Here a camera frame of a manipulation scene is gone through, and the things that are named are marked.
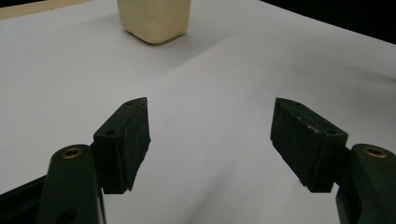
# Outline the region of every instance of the brass screw hole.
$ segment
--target brass screw hole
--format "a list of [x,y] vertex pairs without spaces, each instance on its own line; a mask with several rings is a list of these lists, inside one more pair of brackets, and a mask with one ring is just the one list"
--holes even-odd
[[73,159],[81,154],[82,154],[81,148],[69,148],[64,152],[64,154],[62,154],[62,158],[65,160]]
[[372,157],[377,157],[381,159],[386,158],[388,156],[388,154],[380,148],[367,147],[364,149],[364,151]]

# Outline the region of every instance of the white surface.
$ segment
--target white surface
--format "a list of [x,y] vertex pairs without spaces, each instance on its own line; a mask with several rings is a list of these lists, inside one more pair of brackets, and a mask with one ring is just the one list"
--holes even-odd
[[148,97],[152,142],[108,223],[338,223],[269,140],[276,97],[395,151],[396,47],[257,0],[199,0],[186,35],[150,46],[115,1],[0,21],[0,193],[90,144],[125,101]]

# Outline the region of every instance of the cream plastic container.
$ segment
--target cream plastic container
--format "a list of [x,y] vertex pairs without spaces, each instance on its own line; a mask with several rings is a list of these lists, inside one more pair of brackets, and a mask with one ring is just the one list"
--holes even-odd
[[117,0],[123,28],[150,44],[187,31],[191,0]]

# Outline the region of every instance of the white table surface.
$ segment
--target white table surface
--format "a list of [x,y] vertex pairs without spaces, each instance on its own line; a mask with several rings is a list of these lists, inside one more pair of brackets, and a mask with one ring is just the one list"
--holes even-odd
[[108,223],[338,223],[269,139],[276,97],[396,152],[396,46],[258,0],[193,0],[188,32],[160,46],[122,30],[115,1],[0,21],[0,193],[92,142],[148,97],[151,144]]

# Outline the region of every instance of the beige block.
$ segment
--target beige block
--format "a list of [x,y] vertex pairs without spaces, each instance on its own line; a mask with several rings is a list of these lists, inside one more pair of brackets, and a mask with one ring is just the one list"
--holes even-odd
[[191,0],[117,0],[125,30],[150,44],[187,31]]

